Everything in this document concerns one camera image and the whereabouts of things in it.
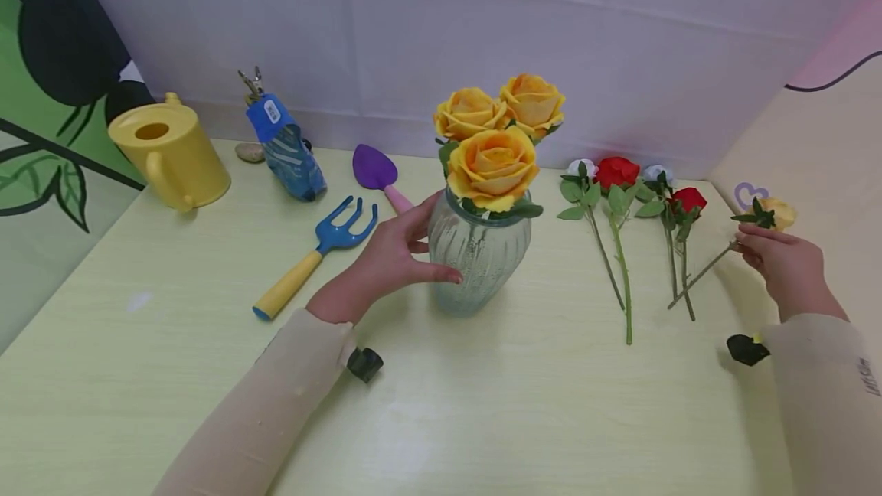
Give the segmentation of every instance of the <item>black clip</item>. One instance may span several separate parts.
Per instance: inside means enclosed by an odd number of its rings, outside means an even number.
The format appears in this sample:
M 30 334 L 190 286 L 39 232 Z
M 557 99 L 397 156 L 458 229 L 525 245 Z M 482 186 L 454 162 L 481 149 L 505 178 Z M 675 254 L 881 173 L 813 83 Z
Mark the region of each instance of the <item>black clip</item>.
M 355 349 L 349 355 L 346 367 L 365 383 L 370 382 L 383 367 L 383 358 L 372 349 Z
M 747 366 L 753 366 L 772 354 L 764 344 L 749 335 L 732 335 L 726 340 L 726 346 L 729 347 L 729 355 L 734 361 Z

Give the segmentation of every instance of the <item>blue pouch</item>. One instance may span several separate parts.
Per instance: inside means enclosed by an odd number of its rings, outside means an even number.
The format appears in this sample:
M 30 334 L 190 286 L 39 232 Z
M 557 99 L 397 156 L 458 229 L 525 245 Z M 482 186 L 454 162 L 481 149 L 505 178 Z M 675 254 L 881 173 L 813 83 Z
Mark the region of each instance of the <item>blue pouch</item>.
M 251 103 L 248 120 L 263 146 L 266 164 L 288 193 L 301 201 L 314 201 L 325 189 L 325 177 L 300 135 L 300 126 L 273 94 Z

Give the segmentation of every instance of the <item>blue garden fork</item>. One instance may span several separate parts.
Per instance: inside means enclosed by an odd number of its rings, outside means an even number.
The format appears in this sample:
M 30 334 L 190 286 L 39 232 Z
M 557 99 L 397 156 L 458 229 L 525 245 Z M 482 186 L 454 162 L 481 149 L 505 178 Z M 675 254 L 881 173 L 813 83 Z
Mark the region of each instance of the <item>blue garden fork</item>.
M 330 215 L 315 226 L 315 235 L 318 236 L 318 247 L 314 251 L 309 252 L 306 257 L 303 257 L 300 263 L 297 263 L 294 268 L 288 271 L 288 274 L 281 277 L 281 280 L 275 282 L 275 285 L 251 307 L 251 310 L 254 310 L 254 314 L 260 320 L 273 320 L 285 304 L 300 291 L 303 282 L 306 282 L 309 275 L 312 274 L 312 271 L 315 270 L 315 267 L 319 265 L 329 251 L 332 249 L 355 247 L 371 233 L 371 230 L 377 225 L 376 204 L 371 206 L 372 217 L 367 228 L 361 231 L 360 234 L 349 233 L 349 228 L 361 216 L 361 198 L 358 198 L 358 201 L 355 202 L 355 212 L 346 221 L 346 224 L 342 226 L 332 224 L 333 219 L 337 218 L 349 204 L 352 204 L 352 200 L 353 197 L 351 195 L 344 199 L 340 206 L 337 206 Z

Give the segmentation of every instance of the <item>pink handle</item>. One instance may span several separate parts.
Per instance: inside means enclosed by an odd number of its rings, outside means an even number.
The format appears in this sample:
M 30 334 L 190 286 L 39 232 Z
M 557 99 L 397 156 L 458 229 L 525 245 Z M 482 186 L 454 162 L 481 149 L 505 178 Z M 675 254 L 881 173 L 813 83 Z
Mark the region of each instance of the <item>pink handle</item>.
M 391 207 L 395 210 L 396 215 L 412 210 L 413 204 L 411 204 L 410 200 L 404 197 L 404 194 L 401 194 L 396 190 L 392 184 L 383 188 L 383 192 L 387 195 L 387 199 L 389 200 Z

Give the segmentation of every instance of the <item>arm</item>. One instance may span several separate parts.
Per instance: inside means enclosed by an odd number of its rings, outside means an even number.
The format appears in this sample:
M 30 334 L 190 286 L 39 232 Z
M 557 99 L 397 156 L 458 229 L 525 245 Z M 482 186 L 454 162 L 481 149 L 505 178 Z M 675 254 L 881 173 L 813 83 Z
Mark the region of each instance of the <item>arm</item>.
M 448 266 L 419 263 L 437 194 L 377 226 L 364 252 L 296 310 L 254 366 L 199 426 L 155 496 L 265 494 L 291 446 L 346 367 L 352 328 L 384 295 L 417 282 L 459 282 Z
M 882 392 L 861 336 L 824 280 L 823 255 L 798 237 L 743 225 L 744 259 L 766 278 L 782 324 L 772 352 L 799 496 L 882 494 Z

